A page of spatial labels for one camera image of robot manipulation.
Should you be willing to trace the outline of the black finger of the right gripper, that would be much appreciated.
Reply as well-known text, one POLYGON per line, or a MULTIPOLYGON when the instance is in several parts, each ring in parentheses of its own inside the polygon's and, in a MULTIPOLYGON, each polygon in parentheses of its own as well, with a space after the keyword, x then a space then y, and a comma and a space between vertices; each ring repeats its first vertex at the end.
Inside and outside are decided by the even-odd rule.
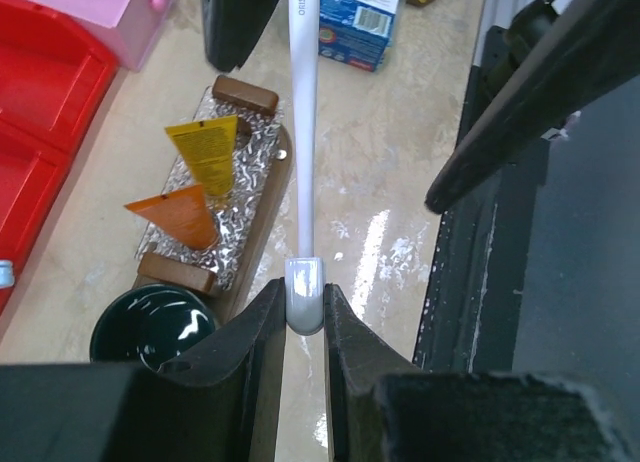
POLYGON ((639 74, 639 0, 572 0, 431 184, 449 210, 552 125, 639 74))

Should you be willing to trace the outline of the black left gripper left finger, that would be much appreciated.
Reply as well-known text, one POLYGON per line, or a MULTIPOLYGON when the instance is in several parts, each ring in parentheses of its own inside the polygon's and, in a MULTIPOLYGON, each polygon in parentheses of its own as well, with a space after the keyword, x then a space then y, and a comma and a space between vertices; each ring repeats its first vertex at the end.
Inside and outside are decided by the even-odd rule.
POLYGON ((153 371, 138 363, 5 365, 5 461, 270 461, 285 284, 153 371))

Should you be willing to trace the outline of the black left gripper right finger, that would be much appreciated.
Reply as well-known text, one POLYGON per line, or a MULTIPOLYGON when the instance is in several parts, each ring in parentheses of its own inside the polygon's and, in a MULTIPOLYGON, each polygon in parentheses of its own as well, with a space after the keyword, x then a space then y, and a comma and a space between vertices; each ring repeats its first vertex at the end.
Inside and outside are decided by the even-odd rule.
POLYGON ((324 289, 332 461, 632 461, 590 384, 549 373, 420 370, 324 289))

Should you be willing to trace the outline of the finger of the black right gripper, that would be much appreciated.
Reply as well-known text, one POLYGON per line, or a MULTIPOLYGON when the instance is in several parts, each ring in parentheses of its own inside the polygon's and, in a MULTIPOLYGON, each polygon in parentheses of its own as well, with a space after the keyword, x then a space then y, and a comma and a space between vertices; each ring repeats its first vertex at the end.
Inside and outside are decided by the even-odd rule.
POLYGON ((241 68, 280 0, 200 0, 204 50, 219 72, 241 68))

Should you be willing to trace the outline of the dark green mug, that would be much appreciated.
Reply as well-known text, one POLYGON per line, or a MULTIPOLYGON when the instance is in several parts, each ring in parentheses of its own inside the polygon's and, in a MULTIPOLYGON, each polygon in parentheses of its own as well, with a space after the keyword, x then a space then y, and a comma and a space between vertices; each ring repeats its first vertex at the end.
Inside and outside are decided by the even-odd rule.
POLYGON ((94 326, 93 362, 141 362, 157 371, 217 329, 213 312, 194 293, 166 284, 131 289, 94 326))

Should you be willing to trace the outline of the clear acrylic toothbrush holder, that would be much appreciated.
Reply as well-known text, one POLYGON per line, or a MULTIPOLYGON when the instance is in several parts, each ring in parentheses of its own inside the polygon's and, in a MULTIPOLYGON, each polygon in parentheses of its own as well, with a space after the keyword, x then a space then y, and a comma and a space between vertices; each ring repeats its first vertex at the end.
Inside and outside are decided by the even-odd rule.
POLYGON ((178 156, 165 186, 127 206, 147 222, 139 276, 213 297, 239 290, 290 177, 278 104, 275 92, 220 75, 191 122, 166 128, 178 156))

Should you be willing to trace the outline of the yellow toothpaste tube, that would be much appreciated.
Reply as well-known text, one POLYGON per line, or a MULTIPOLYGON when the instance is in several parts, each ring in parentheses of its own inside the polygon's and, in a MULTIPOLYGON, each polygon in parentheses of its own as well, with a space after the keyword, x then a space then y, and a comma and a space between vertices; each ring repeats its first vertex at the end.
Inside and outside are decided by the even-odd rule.
POLYGON ((233 152, 238 116, 193 121, 165 128, 192 178, 204 188, 207 206, 224 209, 234 186, 233 152))

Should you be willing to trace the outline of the white toothbrush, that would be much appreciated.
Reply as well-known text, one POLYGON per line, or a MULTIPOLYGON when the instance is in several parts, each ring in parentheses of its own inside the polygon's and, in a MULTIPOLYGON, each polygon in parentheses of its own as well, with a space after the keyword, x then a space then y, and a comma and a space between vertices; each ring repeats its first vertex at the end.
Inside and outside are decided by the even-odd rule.
POLYGON ((323 326, 324 263, 315 251, 314 156, 320 0, 288 0, 297 182, 297 254, 285 262, 286 321, 299 335, 323 326))

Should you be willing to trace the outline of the orange toothpaste tube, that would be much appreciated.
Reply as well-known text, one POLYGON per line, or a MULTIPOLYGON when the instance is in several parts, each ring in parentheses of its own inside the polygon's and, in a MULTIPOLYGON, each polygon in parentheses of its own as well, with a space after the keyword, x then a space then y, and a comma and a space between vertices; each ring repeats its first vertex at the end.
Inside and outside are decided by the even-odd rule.
POLYGON ((204 250, 218 240, 201 184, 131 202, 124 207, 191 249, 204 250))

